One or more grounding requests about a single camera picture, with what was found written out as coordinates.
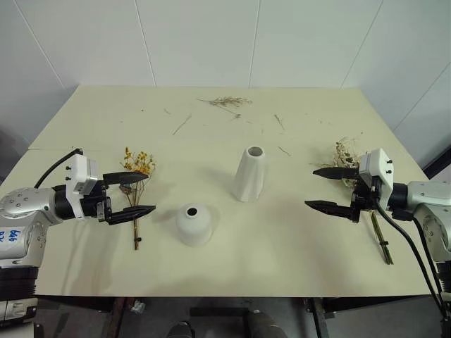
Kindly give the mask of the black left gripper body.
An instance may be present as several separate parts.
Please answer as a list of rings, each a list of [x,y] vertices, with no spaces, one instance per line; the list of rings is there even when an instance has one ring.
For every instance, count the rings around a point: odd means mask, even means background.
[[[96,218],[99,222],[112,223],[111,199],[107,194],[109,186],[103,181],[97,181],[92,191],[80,200],[84,216]]]

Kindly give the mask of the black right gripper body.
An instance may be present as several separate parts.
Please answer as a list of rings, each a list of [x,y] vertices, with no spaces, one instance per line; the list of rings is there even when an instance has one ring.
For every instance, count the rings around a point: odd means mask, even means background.
[[[362,211],[376,210],[376,202],[381,197],[382,180],[372,177],[370,185],[359,178],[354,186],[350,204],[350,220],[358,223]]]

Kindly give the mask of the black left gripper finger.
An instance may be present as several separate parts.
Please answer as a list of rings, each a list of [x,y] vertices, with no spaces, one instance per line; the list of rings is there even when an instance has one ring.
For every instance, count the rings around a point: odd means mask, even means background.
[[[121,223],[131,222],[138,218],[150,214],[156,209],[156,206],[131,206],[124,208],[122,211],[109,213],[107,215],[107,223],[109,225],[117,225]]]
[[[107,185],[127,185],[140,182],[148,179],[147,174],[141,173],[139,171],[127,171],[127,172],[117,172],[117,173],[107,173],[103,174],[104,184]]]

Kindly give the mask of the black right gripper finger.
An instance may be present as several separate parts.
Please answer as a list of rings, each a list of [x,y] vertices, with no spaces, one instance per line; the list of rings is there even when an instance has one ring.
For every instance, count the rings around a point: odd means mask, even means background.
[[[347,218],[350,220],[351,208],[348,206],[339,206],[335,202],[314,200],[304,202],[310,208],[325,213],[326,215]]]
[[[359,170],[357,168],[327,167],[314,170],[313,174],[330,180],[359,179]]]

